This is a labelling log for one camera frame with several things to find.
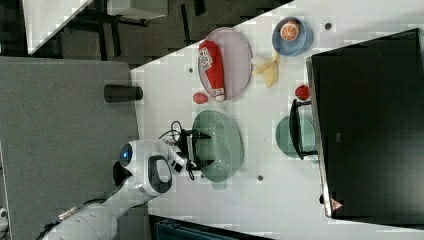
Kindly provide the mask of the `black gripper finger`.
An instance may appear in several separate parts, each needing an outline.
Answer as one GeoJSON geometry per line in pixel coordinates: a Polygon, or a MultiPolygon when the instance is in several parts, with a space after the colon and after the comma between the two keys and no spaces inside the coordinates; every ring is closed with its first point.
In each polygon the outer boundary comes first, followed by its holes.
{"type": "Polygon", "coordinates": [[[211,139],[211,136],[196,129],[191,130],[190,135],[196,139],[211,139]]]}
{"type": "Polygon", "coordinates": [[[210,164],[213,163],[213,160],[205,160],[205,161],[195,161],[193,163],[194,165],[194,170],[202,170],[203,168],[206,168],[207,166],[209,166],[210,164]]]}

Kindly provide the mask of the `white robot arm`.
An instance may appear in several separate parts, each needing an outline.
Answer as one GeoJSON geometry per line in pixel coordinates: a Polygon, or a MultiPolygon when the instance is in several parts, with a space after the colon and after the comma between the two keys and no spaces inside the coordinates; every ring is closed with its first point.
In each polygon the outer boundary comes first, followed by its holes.
{"type": "Polygon", "coordinates": [[[128,172],[123,182],[59,215],[36,240],[112,240],[117,234],[117,220],[131,208],[168,192],[172,176],[196,163],[195,143],[210,138],[199,130],[183,130],[177,140],[159,137],[128,142],[119,159],[128,172]]]}

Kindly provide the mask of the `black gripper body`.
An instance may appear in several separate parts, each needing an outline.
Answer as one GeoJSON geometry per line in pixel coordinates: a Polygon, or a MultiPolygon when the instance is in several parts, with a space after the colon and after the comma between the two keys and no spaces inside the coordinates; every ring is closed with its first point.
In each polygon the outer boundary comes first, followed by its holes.
{"type": "Polygon", "coordinates": [[[195,168],[195,156],[191,135],[191,130],[182,129],[178,139],[178,147],[186,159],[186,170],[188,172],[192,172],[195,168]]]}

